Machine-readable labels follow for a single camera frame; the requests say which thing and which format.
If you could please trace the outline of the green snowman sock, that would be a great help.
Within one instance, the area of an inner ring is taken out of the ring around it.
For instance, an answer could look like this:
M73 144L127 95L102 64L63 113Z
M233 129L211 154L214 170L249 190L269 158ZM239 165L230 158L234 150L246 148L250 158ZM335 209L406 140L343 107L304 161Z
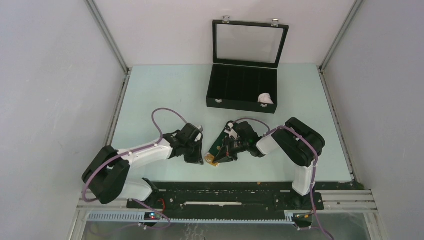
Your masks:
M217 137L217 139L214 141L214 143L212 144L211 148L209 149L209 151L205 154L204 156L204 160L211 166L217 167L219 165L219 163L214 163L214 160L217 156L217 154L219 153L219 151L221 150L221 147L223 145L223 141L224 138L226 136L230 135L230 130L223 130L219 136Z

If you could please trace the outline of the white sock with black stripes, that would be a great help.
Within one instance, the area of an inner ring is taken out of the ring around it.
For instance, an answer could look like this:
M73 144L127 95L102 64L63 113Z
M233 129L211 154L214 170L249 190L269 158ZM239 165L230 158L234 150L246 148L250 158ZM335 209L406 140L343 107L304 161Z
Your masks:
M272 104L273 105L274 104L274 102L273 102L273 100L271 98L271 95L269 93L262 93L262 94L260 94L258 96L257 102L258 103L261 103L261 104L267 104L267 105L269 105L269 104Z

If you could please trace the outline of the black display case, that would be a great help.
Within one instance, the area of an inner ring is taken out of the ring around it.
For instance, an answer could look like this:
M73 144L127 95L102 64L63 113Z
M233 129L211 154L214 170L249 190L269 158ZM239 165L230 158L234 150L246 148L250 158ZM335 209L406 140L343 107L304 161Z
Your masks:
M214 19L207 107L274 114L278 107L278 67L289 29L278 19ZM274 104L259 103L263 93L269 93Z

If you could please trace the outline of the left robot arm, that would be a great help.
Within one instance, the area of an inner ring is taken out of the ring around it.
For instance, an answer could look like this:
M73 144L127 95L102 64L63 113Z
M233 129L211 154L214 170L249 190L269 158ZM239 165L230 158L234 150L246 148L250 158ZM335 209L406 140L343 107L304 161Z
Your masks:
M203 128L191 123L181 130L166 133L161 138L138 147L115 149L104 146L81 176L101 204L116 199L136 199L145 208L158 202L158 189L140 169L158 161L182 156L189 164L203 165L201 156Z

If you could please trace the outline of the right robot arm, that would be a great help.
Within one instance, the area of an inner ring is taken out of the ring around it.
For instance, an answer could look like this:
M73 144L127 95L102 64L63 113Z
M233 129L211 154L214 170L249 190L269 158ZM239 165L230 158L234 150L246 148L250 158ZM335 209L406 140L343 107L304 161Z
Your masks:
M248 152L255 158L262 158L281 149L296 165L291 204L304 209L311 202L318 157L326 145L324 138L295 117L282 126L268 129L262 136L248 121L249 118L245 117L227 122L204 159L217 166L237 161L240 153Z

